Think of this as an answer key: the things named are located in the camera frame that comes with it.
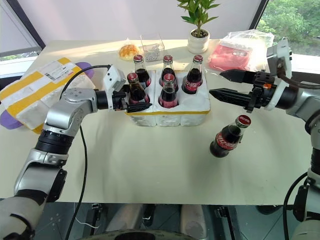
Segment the purple object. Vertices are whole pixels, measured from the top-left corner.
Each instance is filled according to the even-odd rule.
[[[11,116],[7,110],[5,110],[0,116],[0,124],[6,129],[17,129],[23,124]]]
[[[91,67],[91,64],[86,61],[77,62],[75,65],[77,65],[81,69]],[[85,71],[84,73],[88,76],[88,78],[91,79],[94,76],[95,71],[93,69],[89,69],[89,70]]]

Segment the red item in plastic bag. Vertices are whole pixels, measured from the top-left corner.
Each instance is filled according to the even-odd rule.
[[[208,64],[211,68],[219,71],[248,70],[250,55],[250,50],[235,49],[219,44],[211,54],[211,60]]]

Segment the white flower pot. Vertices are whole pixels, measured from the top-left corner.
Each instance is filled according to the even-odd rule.
[[[202,54],[208,49],[210,33],[206,30],[208,32],[208,36],[198,38],[191,35],[193,31],[194,29],[189,34],[187,48],[189,52],[193,54]]]

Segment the potted plant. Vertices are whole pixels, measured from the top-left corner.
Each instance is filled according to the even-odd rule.
[[[189,16],[181,16],[190,24],[196,25],[188,37],[188,50],[193,54],[201,54],[208,48],[210,33],[202,29],[202,25],[216,19],[217,16],[209,17],[208,10],[216,8],[219,4],[214,4],[216,0],[178,0],[178,7],[188,11]]]

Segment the tabletop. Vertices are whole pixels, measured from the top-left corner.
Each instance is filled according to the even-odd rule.
[[[164,40],[175,70],[188,71],[193,54],[187,40]],[[119,59],[125,41],[53,41],[28,72],[67,57],[92,65],[114,64],[125,74],[134,70],[131,61]],[[217,40],[203,54],[206,60]],[[148,70],[161,69],[162,61],[147,62]],[[209,89],[230,88],[248,92],[251,86],[230,82],[206,70]],[[92,81],[102,87],[103,70]],[[292,182],[310,165],[311,142],[304,122],[284,110],[255,109],[242,143],[224,158],[211,155],[215,135],[244,114],[241,107],[210,97],[211,111],[199,126],[141,127],[122,111],[100,110],[82,122],[88,150],[88,173],[84,202],[158,203],[212,205],[279,205]],[[0,127],[0,198],[13,188],[29,150],[38,135],[21,127]],[[79,199],[84,175],[84,147],[78,133],[63,167],[68,174],[59,201]]]

